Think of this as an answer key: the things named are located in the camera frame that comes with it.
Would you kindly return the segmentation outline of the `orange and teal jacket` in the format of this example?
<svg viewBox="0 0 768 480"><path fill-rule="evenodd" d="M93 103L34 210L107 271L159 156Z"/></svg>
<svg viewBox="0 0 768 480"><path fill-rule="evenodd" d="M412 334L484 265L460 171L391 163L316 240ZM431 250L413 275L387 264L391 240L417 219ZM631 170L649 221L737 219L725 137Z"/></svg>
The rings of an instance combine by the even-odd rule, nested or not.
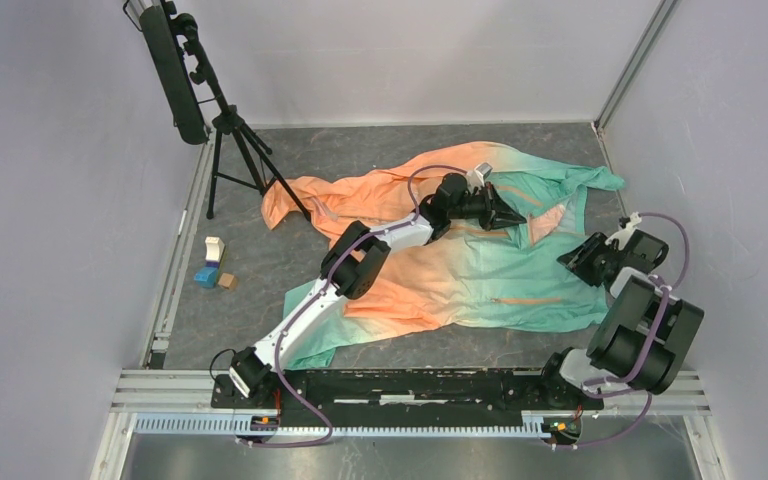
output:
<svg viewBox="0 0 768 480"><path fill-rule="evenodd" d="M470 142L420 154L390 169L327 181L304 176L270 191L261 213L269 228L306 207L314 228L334 242L360 220L400 220L432 194L444 175L487 162L489 180L527 223L495 231L457 220L441 239L392 254L371 289L339 307L305 341L291 369L329 365L338 348L447 325L566 333L599 324L605 292L556 259L586 237L590 190L615 192L624 180L606 167L548 160L494 142Z"/></svg>

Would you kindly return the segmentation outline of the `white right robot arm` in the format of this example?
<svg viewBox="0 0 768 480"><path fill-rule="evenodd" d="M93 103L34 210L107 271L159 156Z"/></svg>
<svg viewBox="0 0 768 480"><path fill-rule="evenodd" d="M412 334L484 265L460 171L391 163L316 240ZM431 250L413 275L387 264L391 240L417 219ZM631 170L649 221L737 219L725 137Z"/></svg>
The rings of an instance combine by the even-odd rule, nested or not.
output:
<svg viewBox="0 0 768 480"><path fill-rule="evenodd" d="M587 398L665 392L676 379L705 312L676 296L655 270L669 246L641 230L595 233L557 261L612 302L584 349L552 355L537 382L540 400L562 408Z"/></svg>

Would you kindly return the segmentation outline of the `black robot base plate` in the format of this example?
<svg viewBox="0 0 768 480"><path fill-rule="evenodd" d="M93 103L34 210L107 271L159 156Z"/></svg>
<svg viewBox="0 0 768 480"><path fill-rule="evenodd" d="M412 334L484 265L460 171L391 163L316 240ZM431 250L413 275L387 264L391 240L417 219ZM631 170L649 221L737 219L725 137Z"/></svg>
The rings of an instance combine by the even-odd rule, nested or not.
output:
<svg viewBox="0 0 768 480"><path fill-rule="evenodd" d="M599 411L557 374L538 369L311 369L270 374L250 397L228 375L217 377L211 405L219 409L275 410L282 427L506 427L521 414Z"/></svg>

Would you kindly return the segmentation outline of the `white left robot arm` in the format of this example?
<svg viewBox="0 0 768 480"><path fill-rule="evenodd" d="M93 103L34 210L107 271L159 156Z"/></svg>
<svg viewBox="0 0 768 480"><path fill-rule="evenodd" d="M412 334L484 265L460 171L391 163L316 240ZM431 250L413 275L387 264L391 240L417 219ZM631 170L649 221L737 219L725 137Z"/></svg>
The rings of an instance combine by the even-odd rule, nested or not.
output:
<svg viewBox="0 0 768 480"><path fill-rule="evenodd" d="M400 220L377 227L352 222L323 258L318 278L300 303L269 334L235 354L228 375L248 406L262 407L272 399L282 365L327 316L370 290L390 255L439 240L454 220L476 220L485 231L527 222L493 183L476 183L472 172L446 174L423 199L409 195L413 210Z"/></svg>

